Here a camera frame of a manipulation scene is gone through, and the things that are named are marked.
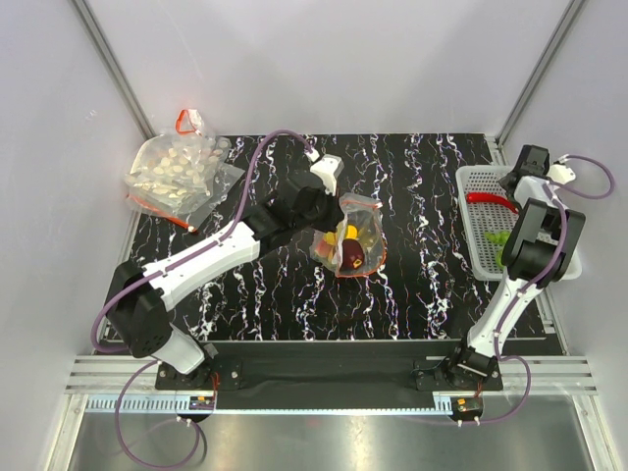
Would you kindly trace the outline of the dark purple plum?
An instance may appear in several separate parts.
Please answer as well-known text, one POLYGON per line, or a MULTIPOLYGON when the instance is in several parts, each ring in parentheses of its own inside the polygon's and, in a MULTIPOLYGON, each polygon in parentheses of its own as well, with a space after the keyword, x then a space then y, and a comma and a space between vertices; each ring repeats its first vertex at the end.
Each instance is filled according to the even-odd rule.
POLYGON ((345 272, 354 272, 360 269, 365 262, 365 253, 357 239, 345 239, 341 244, 340 269, 345 272))

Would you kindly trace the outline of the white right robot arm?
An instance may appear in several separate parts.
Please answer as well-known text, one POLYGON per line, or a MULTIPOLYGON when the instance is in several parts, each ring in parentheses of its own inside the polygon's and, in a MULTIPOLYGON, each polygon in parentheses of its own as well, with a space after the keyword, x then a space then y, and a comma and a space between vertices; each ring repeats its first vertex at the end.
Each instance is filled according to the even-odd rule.
POLYGON ((501 280, 487 310, 445 359, 441 376, 471 390, 497 373, 505 341, 527 306, 563 280, 576 258, 586 216, 567 208, 555 192, 574 179, 547 149, 526 144, 498 184, 517 219, 500 256, 501 280))

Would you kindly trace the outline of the clear orange-zip bag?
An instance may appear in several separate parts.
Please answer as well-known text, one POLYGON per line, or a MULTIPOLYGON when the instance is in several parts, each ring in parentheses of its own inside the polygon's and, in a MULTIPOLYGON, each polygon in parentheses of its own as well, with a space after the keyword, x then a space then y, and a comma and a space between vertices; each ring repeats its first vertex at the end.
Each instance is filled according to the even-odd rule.
POLYGON ((387 258, 381 201, 345 193, 340 197, 342 219, 332 232, 314 233, 310 257, 337 278, 366 278, 387 258))

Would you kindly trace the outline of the yellow orange mango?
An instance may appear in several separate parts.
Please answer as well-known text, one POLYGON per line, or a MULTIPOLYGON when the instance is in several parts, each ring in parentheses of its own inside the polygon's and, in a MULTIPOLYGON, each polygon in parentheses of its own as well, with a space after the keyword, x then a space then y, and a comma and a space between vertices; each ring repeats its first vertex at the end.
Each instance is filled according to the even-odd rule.
POLYGON ((344 232, 344 239, 358 239, 358 230, 353 225, 347 225, 344 232))

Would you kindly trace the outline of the watermelon slice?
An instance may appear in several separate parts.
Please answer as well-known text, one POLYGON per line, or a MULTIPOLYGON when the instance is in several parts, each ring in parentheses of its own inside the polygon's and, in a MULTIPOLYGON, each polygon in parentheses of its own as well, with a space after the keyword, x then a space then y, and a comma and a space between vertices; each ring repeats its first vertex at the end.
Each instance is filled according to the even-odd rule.
POLYGON ((331 261, 334 259, 335 249, 332 244, 328 244, 322 240, 315 248, 315 254, 321 259, 331 261))

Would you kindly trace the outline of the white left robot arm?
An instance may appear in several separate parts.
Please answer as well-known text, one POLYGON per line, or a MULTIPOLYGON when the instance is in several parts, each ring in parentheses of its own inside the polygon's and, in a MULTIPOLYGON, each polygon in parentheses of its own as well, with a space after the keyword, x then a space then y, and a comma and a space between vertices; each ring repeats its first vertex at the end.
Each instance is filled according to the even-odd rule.
POLYGON ((131 261, 119 265, 105 305, 107 320, 133 357, 166 363, 187 386, 202 388, 212 375, 209 355, 172 324, 170 311, 231 269, 289 244, 306 229, 329 232, 342 218, 336 177, 296 171, 218 233, 188 249, 143 267, 131 261))

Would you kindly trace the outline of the yellow starfruit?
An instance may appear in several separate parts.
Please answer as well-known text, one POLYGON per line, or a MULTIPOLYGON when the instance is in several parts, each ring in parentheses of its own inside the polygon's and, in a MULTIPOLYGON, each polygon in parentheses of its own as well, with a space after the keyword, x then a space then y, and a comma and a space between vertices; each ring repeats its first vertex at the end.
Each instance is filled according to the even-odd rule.
POLYGON ((335 232, 324 233, 323 242, 329 246, 335 247, 338 244, 338 234, 335 232))

